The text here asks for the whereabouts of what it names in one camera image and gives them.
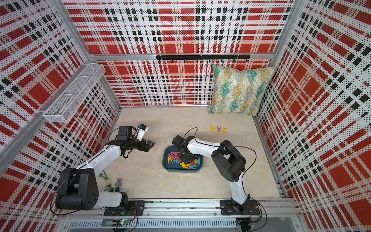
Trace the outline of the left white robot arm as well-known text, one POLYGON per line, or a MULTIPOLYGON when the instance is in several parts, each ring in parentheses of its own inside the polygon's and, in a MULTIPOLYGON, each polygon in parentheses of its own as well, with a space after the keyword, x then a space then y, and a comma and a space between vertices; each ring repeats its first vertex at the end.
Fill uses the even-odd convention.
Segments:
POLYGON ((126 193, 100 191, 97 177, 113 161, 125 152, 138 150, 149 152, 155 145, 152 141, 128 139, 110 141, 95 156, 76 166, 66 168, 60 174, 55 206, 60 210, 88 211, 101 208, 129 209, 126 193))

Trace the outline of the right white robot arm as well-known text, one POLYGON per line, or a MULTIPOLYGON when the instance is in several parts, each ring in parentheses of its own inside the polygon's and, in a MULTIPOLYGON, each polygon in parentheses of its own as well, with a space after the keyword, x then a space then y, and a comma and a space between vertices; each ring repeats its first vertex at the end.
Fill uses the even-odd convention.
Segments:
POLYGON ((219 173, 230 184, 231 199, 238 205, 246 202, 248 195, 243 189, 246 160, 230 141, 212 143, 189 136, 187 139, 181 138, 177 147, 188 160, 195 155, 211 158, 219 173))

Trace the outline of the teal plastic storage tray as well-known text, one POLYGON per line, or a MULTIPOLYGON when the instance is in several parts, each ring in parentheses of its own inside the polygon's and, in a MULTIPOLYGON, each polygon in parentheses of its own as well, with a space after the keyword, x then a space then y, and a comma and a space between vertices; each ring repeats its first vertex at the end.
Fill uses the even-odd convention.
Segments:
POLYGON ((162 158, 162 166, 168 172, 176 172, 176 173, 197 173, 203 167, 203 156, 200 156, 198 160, 194 160, 190 164, 190 169, 183 169, 180 166, 180 163, 183 161, 181 160, 180 163, 172 162, 172 159, 169 159, 168 155, 172 152, 180 152, 175 146, 169 146, 165 149, 163 158, 162 158))

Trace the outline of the yellow clothespin in tray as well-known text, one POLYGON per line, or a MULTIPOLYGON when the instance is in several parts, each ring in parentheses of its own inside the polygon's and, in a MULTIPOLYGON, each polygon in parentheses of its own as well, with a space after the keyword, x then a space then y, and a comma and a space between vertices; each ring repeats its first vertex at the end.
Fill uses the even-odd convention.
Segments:
POLYGON ((184 162, 180 163, 180 166, 183 168, 183 169, 190 169, 190 164, 186 164, 184 162))

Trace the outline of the pink clothespin in tray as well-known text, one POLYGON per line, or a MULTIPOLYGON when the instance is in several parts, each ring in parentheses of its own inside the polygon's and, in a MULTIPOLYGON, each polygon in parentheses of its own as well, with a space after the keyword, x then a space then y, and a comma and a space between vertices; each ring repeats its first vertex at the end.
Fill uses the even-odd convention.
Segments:
POLYGON ((181 152, 172 152, 168 155, 169 159, 172 159, 172 162, 180 163, 181 161, 181 152))

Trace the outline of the grey rabbit figurine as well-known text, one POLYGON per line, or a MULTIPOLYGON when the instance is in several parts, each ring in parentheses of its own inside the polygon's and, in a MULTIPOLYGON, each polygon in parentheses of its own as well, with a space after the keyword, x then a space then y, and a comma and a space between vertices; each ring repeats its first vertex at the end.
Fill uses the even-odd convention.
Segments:
POLYGON ((118 178, 115 183, 115 192, 120 192, 122 186, 122 178, 118 178))

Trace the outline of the green circuit board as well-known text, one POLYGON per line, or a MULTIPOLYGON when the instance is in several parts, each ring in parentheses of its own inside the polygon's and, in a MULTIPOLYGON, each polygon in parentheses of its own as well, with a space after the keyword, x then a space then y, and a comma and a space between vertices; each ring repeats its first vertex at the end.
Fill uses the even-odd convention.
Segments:
POLYGON ((131 224, 131 219, 113 219, 112 220, 113 227, 128 226, 130 224, 131 224))

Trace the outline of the patterned green yellow pillow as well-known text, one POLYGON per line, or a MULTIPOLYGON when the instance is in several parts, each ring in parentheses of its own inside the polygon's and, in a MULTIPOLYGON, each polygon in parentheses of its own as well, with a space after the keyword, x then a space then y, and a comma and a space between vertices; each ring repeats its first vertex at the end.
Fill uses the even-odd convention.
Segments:
POLYGON ((238 69, 213 65, 213 96, 209 114, 241 113, 257 116, 275 67, 238 69))

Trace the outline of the green toy keychain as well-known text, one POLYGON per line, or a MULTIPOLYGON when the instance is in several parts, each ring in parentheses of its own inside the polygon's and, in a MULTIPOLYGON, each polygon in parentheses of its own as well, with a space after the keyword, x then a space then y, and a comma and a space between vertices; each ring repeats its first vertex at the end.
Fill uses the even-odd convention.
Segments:
POLYGON ((105 181, 104 191, 107 191, 107 192, 114 191, 114 188, 112 187, 111 178, 108 177, 107 173, 104 170, 98 174, 98 177, 105 181))

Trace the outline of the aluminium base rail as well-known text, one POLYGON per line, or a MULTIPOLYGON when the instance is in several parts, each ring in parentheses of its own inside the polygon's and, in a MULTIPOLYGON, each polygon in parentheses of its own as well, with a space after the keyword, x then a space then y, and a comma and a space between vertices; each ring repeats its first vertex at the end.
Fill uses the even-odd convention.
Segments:
POLYGON ((306 232, 292 198, 257 198, 242 215, 227 199, 137 199, 137 214, 101 210, 73 213, 59 232, 306 232), (113 227, 113 219, 131 219, 113 227))

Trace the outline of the black hook rail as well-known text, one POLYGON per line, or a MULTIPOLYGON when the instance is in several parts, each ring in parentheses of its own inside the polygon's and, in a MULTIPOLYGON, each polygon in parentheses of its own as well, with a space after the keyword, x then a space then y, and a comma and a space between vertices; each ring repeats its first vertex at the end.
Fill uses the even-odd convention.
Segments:
POLYGON ((157 55, 158 61, 198 61, 198 60, 249 60, 251 55, 157 55))

